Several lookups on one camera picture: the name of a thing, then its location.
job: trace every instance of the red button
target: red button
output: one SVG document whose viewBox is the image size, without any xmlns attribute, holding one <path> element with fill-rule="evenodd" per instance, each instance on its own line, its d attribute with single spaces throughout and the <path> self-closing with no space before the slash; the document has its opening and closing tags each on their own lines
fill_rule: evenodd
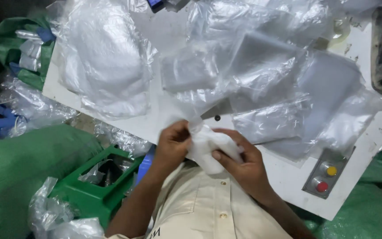
<svg viewBox="0 0 382 239">
<path fill-rule="evenodd" d="M 318 183 L 318 185 L 316 186 L 316 190 L 320 193 L 323 193 L 325 192 L 326 190 L 328 189 L 328 183 L 326 182 L 320 182 Z"/>
</svg>

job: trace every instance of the white table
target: white table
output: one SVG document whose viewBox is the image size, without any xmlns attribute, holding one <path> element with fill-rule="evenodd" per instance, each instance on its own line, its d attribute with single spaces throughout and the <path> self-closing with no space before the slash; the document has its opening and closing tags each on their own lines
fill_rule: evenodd
<svg viewBox="0 0 382 239">
<path fill-rule="evenodd" d="M 188 7 L 183 8 L 178 13 L 167 12 L 165 9 L 156 14 L 150 10 L 146 13 L 132 13 L 137 29 L 161 53 L 174 51 L 185 45 L 187 17 Z M 329 51 L 345 55 L 351 59 L 358 57 L 357 63 L 367 80 L 366 86 L 368 88 L 372 88 L 370 81 L 371 28 L 371 24 L 364 31 L 352 28 L 349 37 L 345 41 L 329 49 Z M 81 108 L 79 96 L 59 84 L 59 69 L 57 67 L 59 54 L 60 47 L 56 44 L 43 95 L 84 114 L 99 118 L 96 114 Z M 169 95 L 163 93 L 157 60 L 153 64 L 153 69 L 156 76 L 150 84 L 150 113 L 141 117 L 106 122 L 152 143 L 157 143 L 159 133 L 163 128 L 175 120 L 187 118 L 187 116 L 182 113 L 179 106 L 171 101 Z M 219 122 L 216 122 L 213 117 L 205 119 L 205 122 L 216 128 L 233 128 L 231 117 L 228 114 L 222 115 Z M 258 147 L 264 157 L 269 181 L 274 190 L 285 201 L 325 219 L 332 220 L 381 145 L 382 112 L 379 112 L 366 132 L 357 141 L 353 156 L 327 199 L 313 196 L 301 190 L 317 162 L 315 158 L 309 158 L 301 164 L 293 164 L 289 160 L 267 152 L 261 146 Z"/>
</svg>

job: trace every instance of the person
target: person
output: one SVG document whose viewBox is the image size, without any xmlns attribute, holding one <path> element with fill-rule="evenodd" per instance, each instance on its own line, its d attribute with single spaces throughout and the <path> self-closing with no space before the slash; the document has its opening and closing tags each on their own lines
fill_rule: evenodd
<svg viewBox="0 0 382 239">
<path fill-rule="evenodd" d="M 238 164 L 216 150 L 213 158 L 227 172 L 208 176 L 191 160 L 188 122 L 164 129 L 153 163 L 110 222 L 109 239 L 314 238 L 273 191 L 261 152 L 240 133 L 229 135 L 243 150 Z"/>
</svg>

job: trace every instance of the person's right hand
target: person's right hand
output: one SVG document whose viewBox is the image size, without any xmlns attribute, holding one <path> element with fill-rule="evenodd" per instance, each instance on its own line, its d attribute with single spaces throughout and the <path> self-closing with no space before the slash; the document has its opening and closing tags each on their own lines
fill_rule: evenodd
<svg viewBox="0 0 382 239">
<path fill-rule="evenodd" d="M 269 184 L 262 153 L 244 136 L 234 130 L 214 129 L 214 132 L 224 133 L 232 138 L 243 149 L 241 157 L 243 164 L 228 157 L 220 150 L 212 152 L 215 158 L 241 185 L 250 196 L 261 204 L 268 204 L 275 192 Z"/>
</svg>

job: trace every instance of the yellow button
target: yellow button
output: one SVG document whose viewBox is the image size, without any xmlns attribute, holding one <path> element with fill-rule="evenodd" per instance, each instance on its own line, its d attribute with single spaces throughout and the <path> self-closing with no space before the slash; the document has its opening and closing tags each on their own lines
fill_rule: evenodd
<svg viewBox="0 0 382 239">
<path fill-rule="evenodd" d="M 334 166 L 330 166 L 326 169 L 326 173 L 329 175 L 329 176 L 335 176 L 337 174 L 337 168 L 334 167 Z"/>
</svg>

